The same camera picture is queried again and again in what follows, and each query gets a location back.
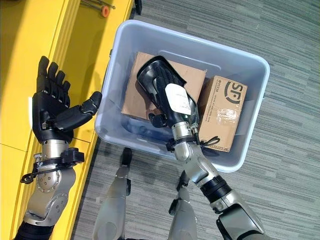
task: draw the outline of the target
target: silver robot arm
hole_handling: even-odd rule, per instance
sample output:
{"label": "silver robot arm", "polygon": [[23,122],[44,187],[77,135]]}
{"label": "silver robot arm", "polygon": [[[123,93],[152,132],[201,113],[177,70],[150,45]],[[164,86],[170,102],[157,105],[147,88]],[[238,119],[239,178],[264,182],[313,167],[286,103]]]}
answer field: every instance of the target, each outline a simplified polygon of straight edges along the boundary
{"label": "silver robot arm", "polygon": [[240,195],[219,175],[216,168],[203,155],[200,145],[186,141],[197,132],[188,122],[171,127],[174,155],[184,164],[184,171],[207,197],[210,206],[219,215],[216,224],[225,240],[270,240],[261,221]]}
{"label": "silver robot arm", "polygon": [[258,217],[228,186],[203,155],[198,136],[197,103],[184,89],[186,81],[163,56],[147,61],[137,73],[137,81],[162,114],[149,114],[156,128],[170,127],[173,140],[166,145],[174,151],[184,171],[219,214],[217,226],[225,240],[267,240]]}
{"label": "silver robot arm", "polygon": [[74,129],[88,122],[96,114],[102,95],[96,91],[82,103],[70,107],[70,83],[59,66],[42,56],[38,65],[36,92],[32,97],[32,131],[42,145],[33,170],[22,177],[30,184],[36,178],[35,190],[28,201],[23,222],[15,240],[48,240],[68,202],[75,183],[73,166],[85,161],[77,148],[69,148]]}

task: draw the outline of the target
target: gray plastic bin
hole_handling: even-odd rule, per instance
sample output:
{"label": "gray plastic bin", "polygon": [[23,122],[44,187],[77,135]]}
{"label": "gray plastic bin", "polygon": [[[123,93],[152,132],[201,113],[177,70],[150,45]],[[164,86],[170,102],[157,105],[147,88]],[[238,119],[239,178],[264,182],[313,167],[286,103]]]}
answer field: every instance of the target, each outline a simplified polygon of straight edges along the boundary
{"label": "gray plastic bin", "polygon": [[171,129],[155,128],[146,120],[121,113],[136,53],[162,55],[168,60],[206,70],[206,77],[229,78],[248,86],[230,152],[210,149],[204,155],[218,171],[229,173],[244,163],[269,78],[269,64],[260,56],[198,37],[137,20],[121,24],[102,87],[102,101],[95,120],[98,136],[109,143],[174,159],[166,149]]}

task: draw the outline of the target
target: yellow shelf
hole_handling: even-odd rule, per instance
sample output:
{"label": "yellow shelf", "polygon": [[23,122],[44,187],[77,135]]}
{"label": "yellow shelf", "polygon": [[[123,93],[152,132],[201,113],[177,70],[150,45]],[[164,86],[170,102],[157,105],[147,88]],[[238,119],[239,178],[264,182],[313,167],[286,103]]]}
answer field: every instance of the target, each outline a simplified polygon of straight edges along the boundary
{"label": "yellow shelf", "polygon": [[[133,0],[113,0],[108,18],[80,6],[80,0],[1,1],[1,239],[13,239],[34,184],[19,183],[30,172],[38,144],[28,120],[28,97],[36,90],[42,55],[58,63],[71,82],[71,105],[102,87],[118,26],[129,18]],[[78,164],[68,204],[52,240],[70,239],[97,135],[94,119],[75,131],[72,147],[85,154]]]}

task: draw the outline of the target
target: brown cardboard box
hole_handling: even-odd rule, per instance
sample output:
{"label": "brown cardboard box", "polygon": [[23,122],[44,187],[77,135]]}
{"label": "brown cardboard box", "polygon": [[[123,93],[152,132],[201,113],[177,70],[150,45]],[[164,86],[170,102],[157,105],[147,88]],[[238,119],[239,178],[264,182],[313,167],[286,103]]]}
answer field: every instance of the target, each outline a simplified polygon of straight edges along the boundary
{"label": "brown cardboard box", "polygon": [[[153,57],[153,55],[147,53],[137,53],[131,70],[128,86],[126,88],[125,99],[121,111],[123,114],[149,120],[149,113],[160,113],[159,110],[156,110],[156,106],[149,100],[148,96],[142,90],[137,81],[138,71],[148,60]],[[206,72],[174,61],[169,61],[169,63],[186,81],[184,86],[186,91],[197,102],[205,80]]]}
{"label": "brown cardboard box", "polygon": [[230,79],[215,76],[203,87],[198,109],[199,138],[208,141],[218,136],[220,142],[210,149],[229,152],[236,133],[247,86]]}

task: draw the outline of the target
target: black cable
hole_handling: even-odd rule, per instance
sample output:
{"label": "black cable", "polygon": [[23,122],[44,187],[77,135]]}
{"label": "black cable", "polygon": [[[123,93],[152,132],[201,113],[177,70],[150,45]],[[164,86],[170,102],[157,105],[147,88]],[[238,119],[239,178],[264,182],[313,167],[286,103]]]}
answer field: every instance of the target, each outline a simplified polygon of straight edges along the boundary
{"label": "black cable", "polygon": [[200,145],[201,143],[200,143],[200,139],[199,139],[199,133],[195,133],[194,134],[194,138],[195,138],[195,143],[197,144],[197,145]]}
{"label": "black cable", "polygon": [[218,136],[214,136],[214,137],[211,138],[209,141],[206,141],[206,142],[201,141],[201,142],[200,142],[200,145],[201,145],[202,147],[208,147],[208,146],[215,145],[215,144],[217,144],[217,143],[219,143],[219,142],[220,142],[220,138],[219,138]]}
{"label": "black cable", "polygon": [[45,170],[45,171],[32,171],[31,173],[27,173],[27,174],[23,175],[21,180],[20,180],[20,183],[30,184],[30,183],[32,183],[34,181],[34,178],[39,174],[47,174],[47,173],[55,172],[55,171],[58,171],[58,170],[61,170],[61,169],[68,168],[70,166],[71,166],[71,164],[63,165],[63,166],[57,166],[56,168]]}

